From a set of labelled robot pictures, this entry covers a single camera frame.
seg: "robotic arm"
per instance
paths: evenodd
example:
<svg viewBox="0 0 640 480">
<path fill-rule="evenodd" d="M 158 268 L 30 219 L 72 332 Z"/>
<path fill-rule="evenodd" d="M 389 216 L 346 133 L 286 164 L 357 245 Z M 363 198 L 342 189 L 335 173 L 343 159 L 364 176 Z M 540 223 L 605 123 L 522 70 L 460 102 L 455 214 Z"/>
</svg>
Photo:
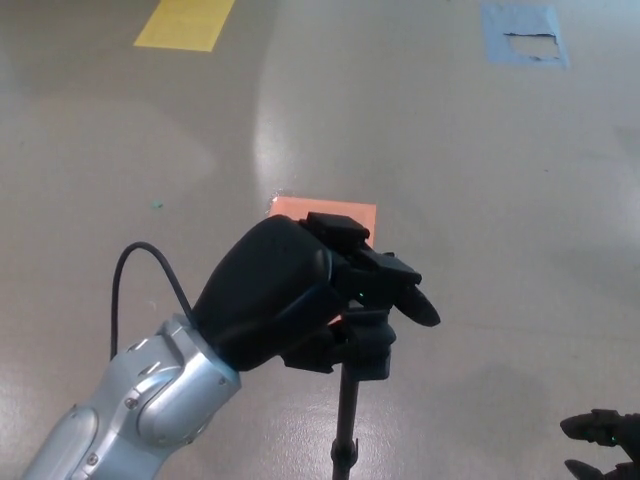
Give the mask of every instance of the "robotic arm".
<svg viewBox="0 0 640 480">
<path fill-rule="evenodd" d="M 631 462 L 616 465 L 615 470 L 606 474 L 586 463 L 567 460 L 565 465 L 578 480 L 640 479 L 640 414 L 620 415 L 615 410 L 592 410 L 563 420 L 560 427 L 573 440 L 603 447 L 620 446 L 631 458 Z"/>
<path fill-rule="evenodd" d="M 112 359 L 23 479 L 152 479 L 240 389 L 239 372 L 274 356 L 327 373 L 348 361 L 355 381 L 386 378 L 395 340 L 389 309 L 425 326 L 440 319 L 416 287 L 420 274 L 373 251 L 368 236 L 336 215 L 260 222 L 217 266 L 192 318 L 174 316 Z"/>
</svg>

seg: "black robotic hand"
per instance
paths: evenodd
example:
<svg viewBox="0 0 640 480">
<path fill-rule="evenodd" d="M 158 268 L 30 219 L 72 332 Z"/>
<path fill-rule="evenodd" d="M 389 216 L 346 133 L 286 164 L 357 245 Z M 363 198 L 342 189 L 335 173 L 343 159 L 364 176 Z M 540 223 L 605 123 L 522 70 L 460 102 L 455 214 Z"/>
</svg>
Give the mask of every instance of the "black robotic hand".
<svg viewBox="0 0 640 480">
<path fill-rule="evenodd" d="M 565 465 L 578 480 L 640 480 L 640 414 L 620 415 L 615 410 L 592 410 L 567 418 L 562 431 L 573 440 L 585 440 L 605 447 L 620 446 L 631 462 L 602 473 L 586 463 L 567 460 Z"/>
<path fill-rule="evenodd" d="M 339 215 L 263 220 L 209 278 L 193 307 L 197 329 L 238 371 L 282 355 L 288 366 L 329 372 L 357 357 L 366 360 L 363 377 L 386 378 L 385 353 L 395 340 L 389 310 L 395 306 L 424 326 L 440 318 L 417 288 L 421 275 L 394 254 L 372 250 L 368 237 L 366 228 Z M 341 325 L 327 327 L 339 315 Z"/>
</svg>

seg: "black cable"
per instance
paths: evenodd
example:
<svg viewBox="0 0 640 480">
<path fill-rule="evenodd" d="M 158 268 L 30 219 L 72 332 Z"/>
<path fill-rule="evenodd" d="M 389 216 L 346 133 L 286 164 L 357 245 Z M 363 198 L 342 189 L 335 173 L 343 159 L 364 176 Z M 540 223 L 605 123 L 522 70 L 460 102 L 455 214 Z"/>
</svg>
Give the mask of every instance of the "black cable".
<svg viewBox="0 0 640 480">
<path fill-rule="evenodd" d="M 120 279 L 122 277 L 122 270 L 131 252 L 138 249 L 149 252 L 156 258 L 156 260 L 158 260 L 160 266 L 164 270 L 164 273 L 167 275 L 167 279 L 169 280 L 171 287 L 173 287 L 173 291 L 178 298 L 178 302 L 180 302 L 182 310 L 184 310 L 185 316 L 189 322 L 193 324 L 193 314 L 191 312 L 191 306 L 189 305 L 187 296 L 184 294 L 176 274 L 173 273 L 171 265 L 169 265 L 168 260 L 162 252 L 147 242 L 132 243 L 124 249 L 122 254 L 120 254 L 120 258 L 116 264 L 116 271 L 113 274 L 113 284 L 111 287 L 111 356 L 109 360 L 113 360 L 113 357 L 115 357 L 118 352 L 118 299 L 120 297 Z"/>
</svg>

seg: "black metal rod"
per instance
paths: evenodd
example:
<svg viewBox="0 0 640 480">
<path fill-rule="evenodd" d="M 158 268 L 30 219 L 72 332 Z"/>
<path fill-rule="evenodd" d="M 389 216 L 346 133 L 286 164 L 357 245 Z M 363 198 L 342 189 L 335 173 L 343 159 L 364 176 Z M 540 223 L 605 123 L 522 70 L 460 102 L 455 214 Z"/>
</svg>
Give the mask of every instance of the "black metal rod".
<svg viewBox="0 0 640 480">
<path fill-rule="evenodd" d="M 349 480 L 351 468 L 358 460 L 357 441 L 353 441 L 356 422 L 359 382 L 354 381 L 346 368 L 340 377 L 340 400 L 338 403 L 338 428 L 331 449 L 333 480 Z"/>
</svg>

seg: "blue tape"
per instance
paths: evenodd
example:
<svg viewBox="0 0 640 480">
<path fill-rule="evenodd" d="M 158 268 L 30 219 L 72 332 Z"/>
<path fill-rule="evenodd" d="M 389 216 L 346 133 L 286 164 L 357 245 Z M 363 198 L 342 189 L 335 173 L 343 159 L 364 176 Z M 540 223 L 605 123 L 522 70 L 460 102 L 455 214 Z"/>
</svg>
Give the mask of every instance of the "blue tape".
<svg viewBox="0 0 640 480">
<path fill-rule="evenodd" d="M 569 67 L 569 55 L 553 6 L 483 4 L 482 26 L 487 59 L 492 63 Z M 537 57 L 516 52 L 510 36 L 553 37 L 558 56 Z"/>
</svg>

